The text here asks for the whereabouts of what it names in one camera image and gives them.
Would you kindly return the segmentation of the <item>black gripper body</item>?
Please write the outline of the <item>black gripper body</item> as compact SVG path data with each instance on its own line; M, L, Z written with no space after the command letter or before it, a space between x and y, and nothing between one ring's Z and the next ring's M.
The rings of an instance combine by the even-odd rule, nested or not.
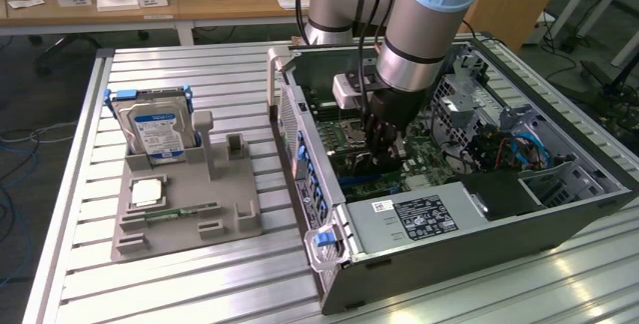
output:
M370 100L367 128L374 130L381 124L399 132L407 130L426 99L426 91L405 92L383 89L374 92Z

